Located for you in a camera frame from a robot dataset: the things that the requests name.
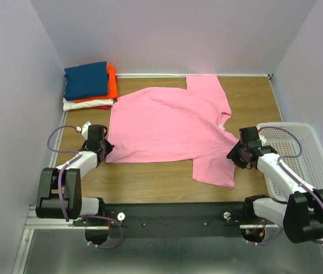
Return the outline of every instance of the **orange folded shirt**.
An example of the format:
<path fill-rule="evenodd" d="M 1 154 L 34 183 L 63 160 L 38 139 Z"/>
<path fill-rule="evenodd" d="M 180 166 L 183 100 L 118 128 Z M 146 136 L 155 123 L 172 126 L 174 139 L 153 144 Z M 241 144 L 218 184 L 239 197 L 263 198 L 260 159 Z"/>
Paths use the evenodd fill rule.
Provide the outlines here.
<path fill-rule="evenodd" d="M 117 85 L 116 85 L 116 69 L 113 65 L 107 65 L 107 73 L 109 74 L 108 78 L 108 94 L 103 96 L 94 96 L 86 99 L 77 99 L 74 100 L 75 103 L 86 102 L 91 100 L 99 99 L 115 99 L 118 97 Z"/>

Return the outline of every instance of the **wooden table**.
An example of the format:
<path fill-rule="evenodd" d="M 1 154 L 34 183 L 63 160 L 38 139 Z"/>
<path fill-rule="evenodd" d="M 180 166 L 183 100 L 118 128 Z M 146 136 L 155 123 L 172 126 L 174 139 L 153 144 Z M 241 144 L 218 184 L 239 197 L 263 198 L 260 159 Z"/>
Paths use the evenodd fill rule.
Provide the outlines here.
<path fill-rule="evenodd" d="M 280 114 L 267 78 L 221 77 L 232 117 L 225 128 L 239 138 L 239 129 L 261 122 L 281 121 Z M 119 95 L 126 95 L 145 87 L 187 88 L 185 78 L 119 79 Z M 109 110 L 72 110 L 66 124 L 81 126 L 109 125 Z M 84 139 L 74 130 L 65 129 L 60 149 L 79 149 Z M 56 164 L 62 164 L 74 155 L 58 155 Z M 195 182 L 192 180 L 192 161 L 106 164 L 90 171 L 82 180 L 82 195 L 102 197 L 106 203 L 162 203 L 162 202 L 218 202 L 243 201 L 245 197 L 268 194 L 263 175 L 257 170 L 235 169 L 235 188 Z"/>

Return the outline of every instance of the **t-shirt sleeve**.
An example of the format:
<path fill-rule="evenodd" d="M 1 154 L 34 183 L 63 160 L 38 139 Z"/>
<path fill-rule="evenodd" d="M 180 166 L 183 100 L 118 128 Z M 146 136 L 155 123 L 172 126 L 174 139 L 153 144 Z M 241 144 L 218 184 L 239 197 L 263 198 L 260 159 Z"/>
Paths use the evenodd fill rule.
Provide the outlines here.
<path fill-rule="evenodd" d="M 217 75 L 188 75 L 186 77 L 187 90 L 196 92 L 199 96 L 204 96 L 219 106 L 219 112 L 226 114 L 222 118 L 221 124 L 231 116 L 231 108 L 225 91 L 221 87 Z"/>
<path fill-rule="evenodd" d="M 132 92 L 130 94 L 120 96 L 117 98 L 117 102 L 115 104 L 117 104 L 118 102 L 122 102 L 123 106 L 130 106 L 128 104 L 135 104 L 135 102 L 137 102 L 139 106 L 142 106 L 143 100 L 148 100 L 147 94 L 152 93 L 153 89 L 155 88 L 147 87 L 137 92 Z"/>
<path fill-rule="evenodd" d="M 193 180 L 216 186 L 234 187 L 233 161 L 226 155 L 209 155 L 193 159 Z"/>

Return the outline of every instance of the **white laundry basket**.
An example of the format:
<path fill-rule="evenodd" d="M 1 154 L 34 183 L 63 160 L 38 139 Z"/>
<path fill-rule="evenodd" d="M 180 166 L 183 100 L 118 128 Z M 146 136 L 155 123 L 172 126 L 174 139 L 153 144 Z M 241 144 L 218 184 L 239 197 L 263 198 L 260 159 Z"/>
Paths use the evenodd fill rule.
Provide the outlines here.
<path fill-rule="evenodd" d="M 316 136 L 315 130 L 305 123 L 272 122 L 261 123 L 261 127 L 280 127 L 293 133 L 302 145 L 302 155 L 298 158 L 285 158 L 283 161 L 298 176 L 316 189 L 323 189 L 323 150 Z M 287 133 L 266 128 L 259 132 L 266 140 L 267 146 L 272 146 L 280 155 L 297 155 L 300 148 L 296 141 Z M 286 201 L 278 188 L 265 176 L 269 196 L 279 201 Z"/>

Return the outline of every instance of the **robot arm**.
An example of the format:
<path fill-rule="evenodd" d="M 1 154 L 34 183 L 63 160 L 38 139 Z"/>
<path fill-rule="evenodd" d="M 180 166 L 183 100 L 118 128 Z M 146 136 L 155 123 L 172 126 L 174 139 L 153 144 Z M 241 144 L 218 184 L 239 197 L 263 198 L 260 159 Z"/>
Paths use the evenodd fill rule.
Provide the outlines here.
<path fill-rule="evenodd" d="M 323 190 L 315 190 L 280 158 L 271 146 L 263 146 L 256 127 L 240 129 L 240 141 L 227 155 L 234 164 L 248 164 L 266 175 L 281 191 L 287 204 L 261 196 L 245 200 L 245 214 L 270 220 L 284 229 L 293 243 L 323 238 Z"/>
<path fill-rule="evenodd" d="M 96 168 L 112 151 L 113 146 L 105 139 L 107 127 L 87 122 L 77 131 L 85 138 L 79 152 L 65 164 L 55 168 L 44 168 L 36 202 L 36 214 L 39 218 L 63 219 L 58 182 L 63 189 L 62 200 L 69 219 L 85 215 L 104 216 L 102 198 L 82 197 L 81 178 Z"/>

